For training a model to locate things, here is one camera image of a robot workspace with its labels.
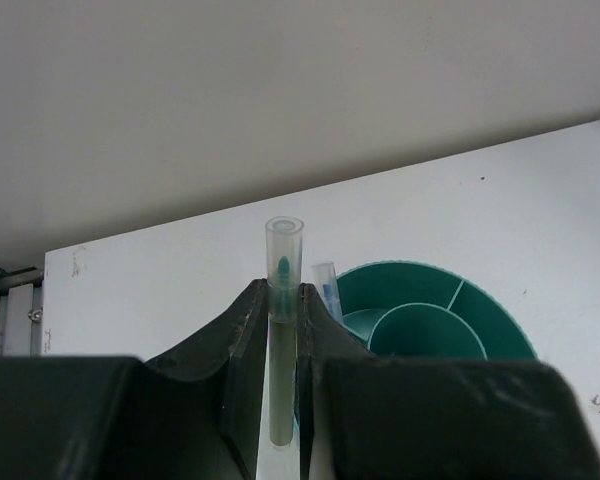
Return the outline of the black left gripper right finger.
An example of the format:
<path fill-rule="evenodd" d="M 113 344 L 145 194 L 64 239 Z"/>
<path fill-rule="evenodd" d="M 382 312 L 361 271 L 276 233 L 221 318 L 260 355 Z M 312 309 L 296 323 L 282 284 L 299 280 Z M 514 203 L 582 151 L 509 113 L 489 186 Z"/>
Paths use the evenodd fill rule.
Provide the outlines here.
<path fill-rule="evenodd" d="M 560 373 L 537 361 L 370 353 L 315 287 L 297 301 L 303 479 L 600 479 Z"/>

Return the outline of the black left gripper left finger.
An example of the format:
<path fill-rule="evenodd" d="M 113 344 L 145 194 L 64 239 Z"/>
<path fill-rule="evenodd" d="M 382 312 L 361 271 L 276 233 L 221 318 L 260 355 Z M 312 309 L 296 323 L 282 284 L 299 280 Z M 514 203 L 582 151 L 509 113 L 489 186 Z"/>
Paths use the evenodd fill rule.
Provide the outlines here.
<path fill-rule="evenodd" d="M 252 479 L 267 287 L 148 360 L 1 357 L 0 479 Z"/>

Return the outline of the blue highlighter pen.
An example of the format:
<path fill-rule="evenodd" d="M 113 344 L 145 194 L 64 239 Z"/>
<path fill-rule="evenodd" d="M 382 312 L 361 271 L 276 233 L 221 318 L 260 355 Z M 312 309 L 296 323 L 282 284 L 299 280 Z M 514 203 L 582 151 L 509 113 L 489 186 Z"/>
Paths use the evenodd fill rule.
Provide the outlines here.
<path fill-rule="evenodd" d="M 344 324 L 340 294 L 333 262 L 322 262 L 312 266 L 315 286 L 330 316 Z"/>

